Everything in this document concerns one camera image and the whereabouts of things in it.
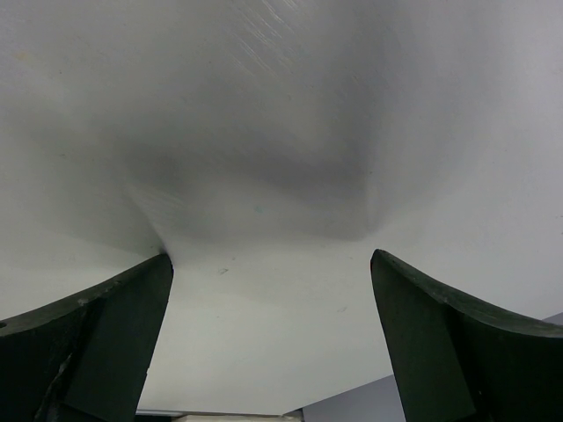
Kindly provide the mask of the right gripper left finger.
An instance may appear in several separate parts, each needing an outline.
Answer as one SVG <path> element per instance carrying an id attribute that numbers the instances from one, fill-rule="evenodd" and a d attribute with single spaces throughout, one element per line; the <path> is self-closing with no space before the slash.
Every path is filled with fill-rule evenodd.
<path id="1" fill-rule="evenodd" d="M 166 254 L 1 322 L 3 421 L 132 421 L 172 289 Z"/>

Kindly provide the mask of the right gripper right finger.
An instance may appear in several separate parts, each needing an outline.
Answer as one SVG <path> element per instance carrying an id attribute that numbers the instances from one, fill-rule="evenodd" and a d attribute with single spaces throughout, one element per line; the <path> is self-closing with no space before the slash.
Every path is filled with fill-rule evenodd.
<path id="1" fill-rule="evenodd" d="M 560 421 L 562 328 L 435 280 L 387 251 L 370 272 L 408 421 Z"/>

